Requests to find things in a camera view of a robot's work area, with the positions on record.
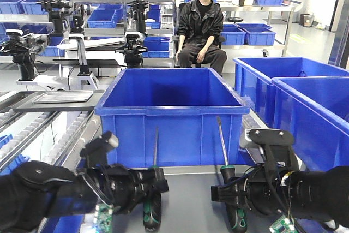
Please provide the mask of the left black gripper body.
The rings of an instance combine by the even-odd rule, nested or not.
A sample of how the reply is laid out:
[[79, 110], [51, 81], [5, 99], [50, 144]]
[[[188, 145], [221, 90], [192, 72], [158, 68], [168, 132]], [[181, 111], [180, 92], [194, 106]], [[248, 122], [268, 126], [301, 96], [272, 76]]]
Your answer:
[[144, 203], [152, 188], [169, 190], [164, 171], [158, 166], [145, 169], [126, 168], [121, 164], [87, 169], [87, 185], [114, 214], [128, 214]]

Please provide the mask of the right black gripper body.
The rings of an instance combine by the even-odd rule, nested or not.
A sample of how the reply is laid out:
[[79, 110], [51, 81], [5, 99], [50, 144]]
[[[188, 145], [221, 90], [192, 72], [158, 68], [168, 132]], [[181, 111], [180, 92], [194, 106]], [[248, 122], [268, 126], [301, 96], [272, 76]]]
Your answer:
[[286, 188], [281, 185], [285, 168], [268, 172], [265, 167], [253, 167], [236, 176], [234, 167], [221, 167], [220, 173], [224, 183], [211, 187], [211, 200], [225, 203], [230, 213], [248, 211], [267, 217], [287, 212]]

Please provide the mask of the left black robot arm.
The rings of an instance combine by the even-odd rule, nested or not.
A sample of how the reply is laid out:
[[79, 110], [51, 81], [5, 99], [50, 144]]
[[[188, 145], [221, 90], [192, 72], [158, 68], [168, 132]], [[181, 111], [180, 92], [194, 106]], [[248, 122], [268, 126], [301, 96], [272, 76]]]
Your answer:
[[131, 169], [121, 164], [71, 171], [31, 161], [1, 176], [1, 232], [31, 232], [44, 218], [92, 212], [99, 201], [115, 215], [129, 214], [155, 197], [150, 211], [160, 221], [161, 193], [168, 182], [159, 167]]

